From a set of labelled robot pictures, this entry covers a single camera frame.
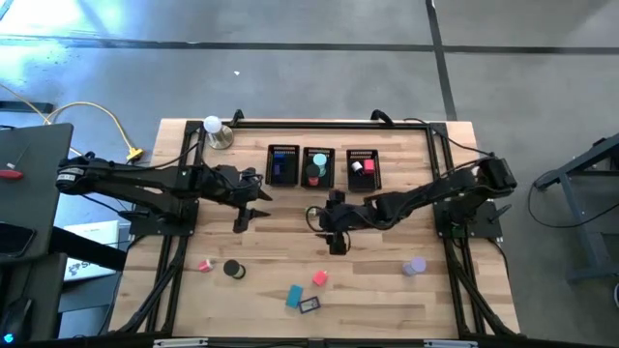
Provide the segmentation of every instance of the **pink block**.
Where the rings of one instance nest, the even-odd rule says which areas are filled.
[[[211,260],[204,260],[197,265],[197,269],[202,273],[207,273],[213,270]]]
[[[311,280],[313,280],[316,285],[322,286],[327,282],[327,273],[325,271],[318,271],[313,275]]]

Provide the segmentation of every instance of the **purple cylinder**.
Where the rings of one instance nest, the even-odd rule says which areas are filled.
[[[414,276],[426,271],[426,259],[423,257],[415,257],[410,262],[402,265],[402,272],[407,276]]]

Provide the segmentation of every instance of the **gray floor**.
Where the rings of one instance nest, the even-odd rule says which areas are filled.
[[[614,1],[435,0],[435,7],[444,44],[619,45],[614,20],[619,3]],[[421,0],[186,0],[182,5],[173,0],[58,0],[53,5],[15,0],[0,21],[0,33],[217,43],[432,44]],[[516,193],[504,200],[514,207],[502,224],[522,332],[617,345],[619,309],[611,298],[616,278],[566,283],[566,271],[583,261],[574,231],[533,222],[525,198],[541,173],[617,132],[619,55],[447,54],[446,61],[457,118],[474,123],[479,146],[505,157],[519,182]],[[154,144],[160,118],[227,117],[236,108],[251,118],[367,119],[381,108],[398,119],[446,119],[431,52],[2,46],[0,76],[32,101],[99,102],[146,149]],[[61,120],[74,123],[75,148],[107,159],[125,155],[120,136],[101,112],[77,107]],[[40,123],[29,114],[3,113],[0,121]],[[589,198],[588,215],[616,200],[612,183],[595,183],[595,190],[590,182],[579,186]],[[552,189],[534,201],[547,222],[570,222],[560,192]],[[70,213],[70,206],[78,211]],[[60,207],[57,225],[114,218],[79,197],[63,197]],[[612,228],[614,218],[596,221],[595,228]],[[84,292],[111,288],[112,280],[102,279],[101,286],[84,284],[90,287]],[[65,308],[88,306],[72,303],[75,298],[79,296],[64,298]],[[103,299],[92,300],[98,301],[92,305],[108,301],[105,294],[92,298]],[[81,333],[65,322],[63,327],[68,328],[64,335],[98,329],[84,326]]]

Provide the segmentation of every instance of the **wooden table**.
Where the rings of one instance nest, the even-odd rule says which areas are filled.
[[[186,121],[162,120],[153,164],[178,156]],[[449,122],[447,128],[455,141],[476,146],[471,123]],[[382,191],[409,190],[431,181],[427,141],[422,132],[414,130],[236,130],[231,148],[209,148],[204,158],[211,166],[252,166],[265,173],[269,144],[336,148],[338,189],[346,190],[346,149],[379,151]],[[452,154],[455,165],[477,157],[455,146]],[[243,234],[232,233],[236,210],[200,201],[198,223],[185,262],[174,335],[457,337],[445,251],[435,236],[429,207],[415,211],[385,233],[352,233],[348,254],[334,256],[329,254],[324,240],[310,233],[304,219],[308,205],[324,205],[326,191],[267,185],[263,189],[274,201],[253,202],[251,206],[272,215],[252,220]],[[360,204],[362,197],[347,193],[347,202]],[[129,252],[111,329],[126,323],[151,290],[161,243],[162,238],[148,237]],[[472,240],[471,253],[481,293],[506,325],[518,332],[510,283],[500,253],[486,240]],[[402,262],[414,256],[426,258],[427,271],[414,277],[403,276]],[[203,274],[197,270],[197,264],[207,258],[218,265],[211,273]],[[246,266],[247,275],[242,280],[223,273],[222,263],[231,258]],[[319,270],[329,274],[323,287],[311,284],[312,275]],[[298,309],[286,307],[291,284],[304,287],[304,299],[318,296],[322,307],[303,315]],[[467,323],[473,328],[468,298],[463,299]],[[164,318],[165,303],[164,296],[159,324]]]

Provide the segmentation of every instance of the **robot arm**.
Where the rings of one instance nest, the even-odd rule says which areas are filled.
[[[453,225],[462,225],[474,218],[477,208],[489,198],[514,191],[516,180],[504,159],[485,158],[468,164],[408,192],[366,197],[363,205],[346,204],[343,192],[331,191],[325,208],[318,212],[320,236],[327,240],[332,254],[345,254],[342,233],[365,228],[388,230],[415,209],[447,199],[448,219]]]
[[[243,232],[252,218],[267,213],[247,209],[256,199],[272,200],[261,188],[255,168],[239,172],[230,165],[210,168],[206,164],[135,167],[95,158],[95,154],[63,159],[56,187],[66,194],[100,193],[147,208],[150,215],[165,223],[180,223],[189,212],[184,202],[204,198],[239,209],[234,231]],[[140,213],[124,212],[124,218]]]

